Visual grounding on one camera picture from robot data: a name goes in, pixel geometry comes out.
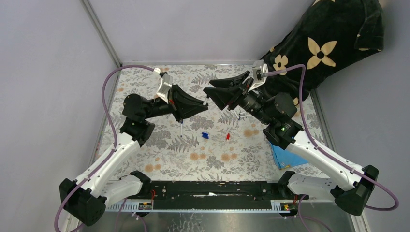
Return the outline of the white pen two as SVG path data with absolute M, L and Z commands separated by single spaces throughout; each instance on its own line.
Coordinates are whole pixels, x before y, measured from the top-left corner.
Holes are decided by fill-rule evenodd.
M 180 137 L 183 136 L 183 119 L 180 121 Z

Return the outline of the blue pen cap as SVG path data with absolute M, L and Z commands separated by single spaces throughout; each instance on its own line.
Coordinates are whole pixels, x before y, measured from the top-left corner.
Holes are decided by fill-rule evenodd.
M 202 132 L 202 137 L 205 139 L 209 139 L 209 134 L 206 132 Z

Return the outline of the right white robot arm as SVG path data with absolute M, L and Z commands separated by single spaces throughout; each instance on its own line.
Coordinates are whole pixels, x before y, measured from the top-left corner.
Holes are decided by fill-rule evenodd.
M 252 85 L 253 79 L 245 72 L 237 77 L 211 80 L 204 92 L 219 109 L 244 109 L 266 125 L 263 132 L 272 145 L 304 158 L 326 175 L 318 178 L 287 172 L 277 186 L 278 195 L 284 199 L 296 194 L 331 200 L 343 211 L 360 216 L 374 190 L 379 170 L 372 165 L 355 164 L 315 141 L 304 126 L 293 120 L 297 108 L 290 94 L 279 92 L 266 98 Z

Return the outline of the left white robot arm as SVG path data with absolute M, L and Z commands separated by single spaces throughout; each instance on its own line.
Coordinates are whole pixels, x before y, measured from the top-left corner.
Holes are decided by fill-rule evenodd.
M 130 94 L 123 101 L 125 121 L 119 131 L 113 130 L 113 144 L 74 180 L 64 179 L 59 186 L 61 206 L 81 222 L 79 228 L 94 225 L 106 208 L 135 195 L 143 199 L 150 186 L 136 173 L 126 175 L 117 183 L 108 184 L 114 172 L 134 151 L 140 149 L 152 135 L 155 124 L 149 118 L 172 115 L 181 122 L 208 110 L 207 100 L 199 100 L 178 85 L 160 87 L 157 97 L 147 99 Z

